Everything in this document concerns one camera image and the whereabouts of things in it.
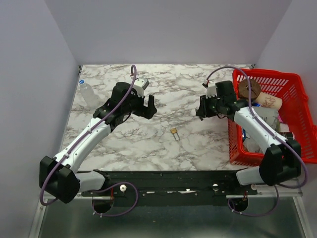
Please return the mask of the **small brass padlock with key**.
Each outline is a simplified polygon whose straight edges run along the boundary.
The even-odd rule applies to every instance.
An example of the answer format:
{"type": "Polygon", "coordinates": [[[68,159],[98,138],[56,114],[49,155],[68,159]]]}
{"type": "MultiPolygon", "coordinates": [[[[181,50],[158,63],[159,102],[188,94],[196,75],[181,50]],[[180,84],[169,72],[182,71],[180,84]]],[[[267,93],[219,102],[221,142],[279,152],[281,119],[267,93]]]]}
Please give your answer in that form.
{"type": "Polygon", "coordinates": [[[177,128],[172,128],[170,130],[171,134],[173,135],[174,139],[176,141],[179,141],[180,140],[180,137],[179,137],[179,134],[178,134],[178,131],[177,131],[177,128]]]}

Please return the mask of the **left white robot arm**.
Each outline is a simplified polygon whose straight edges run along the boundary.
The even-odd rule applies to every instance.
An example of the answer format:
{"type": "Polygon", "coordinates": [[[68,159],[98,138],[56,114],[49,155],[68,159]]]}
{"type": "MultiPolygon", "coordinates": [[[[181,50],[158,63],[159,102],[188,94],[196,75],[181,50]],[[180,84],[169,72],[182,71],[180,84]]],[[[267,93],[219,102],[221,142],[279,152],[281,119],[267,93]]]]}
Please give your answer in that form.
{"type": "Polygon", "coordinates": [[[124,122],[124,118],[134,114],[151,119],[157,112],[154,96],[149,95],[144,105],[144,91],[149,81],[138,78],[133,85],[118,82],[111,97],[93,114],[84,130],[64,150],[52,158],[45,156],[40,161],[40,195],[44,192],[63,203],[69,203],[80,192],[93,190],[99,196],[109,192],[110,184],[104,172],[92,171],[79,174],[78,170],[90,152],[114,129],[124,122]]]}

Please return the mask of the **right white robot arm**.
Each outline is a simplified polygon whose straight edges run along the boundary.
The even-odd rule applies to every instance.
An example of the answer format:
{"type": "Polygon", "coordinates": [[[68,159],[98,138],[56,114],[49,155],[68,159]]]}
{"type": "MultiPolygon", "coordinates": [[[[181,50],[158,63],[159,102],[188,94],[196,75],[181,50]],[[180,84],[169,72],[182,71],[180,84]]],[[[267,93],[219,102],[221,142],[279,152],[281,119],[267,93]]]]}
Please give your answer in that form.
{"type": "Polygon", "coordinates": [[[224,115],[245,129],[264,153],[259,166],[239,170],[236,177],[228,181],[231,193],[239,194],[250,184],[281,184],[301,174],[299,142],[277,133],[258,116],[247,100],[237,99],[231,81],[215,83],[200,97],[196,116],[204,119],[217,115],[224,115]]]}

